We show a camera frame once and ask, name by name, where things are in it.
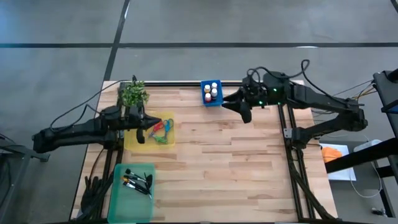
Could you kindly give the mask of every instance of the paint bottle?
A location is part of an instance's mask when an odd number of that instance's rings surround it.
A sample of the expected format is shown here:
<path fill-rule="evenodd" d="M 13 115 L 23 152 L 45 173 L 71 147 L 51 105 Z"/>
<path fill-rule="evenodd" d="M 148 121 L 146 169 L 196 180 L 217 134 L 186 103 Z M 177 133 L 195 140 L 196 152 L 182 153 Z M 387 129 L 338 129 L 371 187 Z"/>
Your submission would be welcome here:
<path fill-rule="evenodd" d="M 211 84 L 211 89 L 214 89 L 214 88 L 217 89 L 217 83 L 212 83 Z"/>
<path fill-rule="evenodd" d="M 205 94 L 205 101 L 206 101 L 207 103 L 211 101 L 211 95 L 210 95 L 210 93 L 206 93 L 206 94 Z"/>
<path fill-rule="evenodd" d="M 210 93 L 210 85 L 205 85 L 205 89 L 203 91 L 205 91 L 205 93 Z"/>
<path fill-rule="evenodd" d="M 216 100 L 217 99 L 217 89 L 216 88 L 212 89 L 210 94 L 211 94 L 211 99 L 212 100 Z"/>

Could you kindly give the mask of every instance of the blue box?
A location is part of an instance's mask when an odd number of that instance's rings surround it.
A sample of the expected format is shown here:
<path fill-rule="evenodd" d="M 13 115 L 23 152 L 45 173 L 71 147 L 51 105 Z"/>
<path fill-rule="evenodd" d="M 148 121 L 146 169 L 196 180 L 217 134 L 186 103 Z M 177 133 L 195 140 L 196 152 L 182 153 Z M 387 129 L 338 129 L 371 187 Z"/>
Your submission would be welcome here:
<path fill-rule="evenodd" d="M 215 82 L 217 83 L 217 99 L 211 100 L 209 103 L 205 101 L 205 85 L 210 85 Z M 223 88 L 221 86 L 221 80 L 204 80 L 200 82 L 201 100 L 205 106 L 219 106 L 223 104 Z"/>

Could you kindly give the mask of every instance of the green tray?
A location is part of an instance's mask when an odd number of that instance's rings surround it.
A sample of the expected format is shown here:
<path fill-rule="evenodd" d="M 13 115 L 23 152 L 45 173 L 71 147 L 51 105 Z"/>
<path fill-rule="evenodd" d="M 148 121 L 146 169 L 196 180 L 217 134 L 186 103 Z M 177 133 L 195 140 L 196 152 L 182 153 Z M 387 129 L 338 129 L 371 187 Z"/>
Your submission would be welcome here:
<path fill-rule="evenodd" d="M 126 169 L 142 178 L 144 173 L 152 174 L 152 186 L 150 192 L 152 199 L 134 189 L 123 185 L 121 177 Z M 118 164 L 114 168 L 111 201 L 109 203 L 109 223 L 143 223 L 150 222 L 154 210 L 154 188 L 155 188 L 155 165 L 153 164 Z"/>

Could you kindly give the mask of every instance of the red scissors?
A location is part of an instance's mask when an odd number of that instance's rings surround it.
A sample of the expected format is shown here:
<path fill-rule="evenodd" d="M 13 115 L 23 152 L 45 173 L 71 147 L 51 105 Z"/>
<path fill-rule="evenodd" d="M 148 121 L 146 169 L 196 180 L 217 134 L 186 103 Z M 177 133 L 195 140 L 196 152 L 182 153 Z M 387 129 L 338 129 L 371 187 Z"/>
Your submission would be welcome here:
<path fill-rule="evenodd" d="M 149 137 L 152 137 L 152 136 L 155 134 L 156 131 L 158 131 L 158 130 L 160 130 L 160 129 L 162 129 L 162 128 L 164 128 L 164 123 L 163 123 L 163 121 L 160 121 L 159 123 L 155 124 L 155 125 L 154 125 L 154 129 L 153 129 L 152 132 L 149 134 L 148 138 L 149 138 Z"/>

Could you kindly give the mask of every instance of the scissors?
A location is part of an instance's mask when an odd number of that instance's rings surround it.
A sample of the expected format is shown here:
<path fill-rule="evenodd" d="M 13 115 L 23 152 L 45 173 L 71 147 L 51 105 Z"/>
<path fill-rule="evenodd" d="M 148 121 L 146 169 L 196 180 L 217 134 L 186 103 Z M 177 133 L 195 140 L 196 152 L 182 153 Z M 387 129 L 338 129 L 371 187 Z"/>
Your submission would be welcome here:
<path fill-rule="evenodd" d="M 174 120 L 173 119 L 167 119 L 167 120 L 164 120 L 163 121 L 163 125 L 164 125 L 164 129 L 165 129 L 165 133 L 164 133 L 164 139 L 166 139 L 166 141 L 167 141 L 167 133 L 169 133 L 169 131 L 170 131 L 170 128 L 172 128 L 173 127 L 173 125 L 174 125 Z"/>
<path fill-rule="evenodd" d="M 149 134 L 148 138 L 154 136 L 155 132 L 160 130 L 160 129 L 162 129 L 162 128 L 164 128 L 164 123 L 163 122 L 159 122 L 159 123 L 155 124 L 154 125 L 154 129 Z"/>

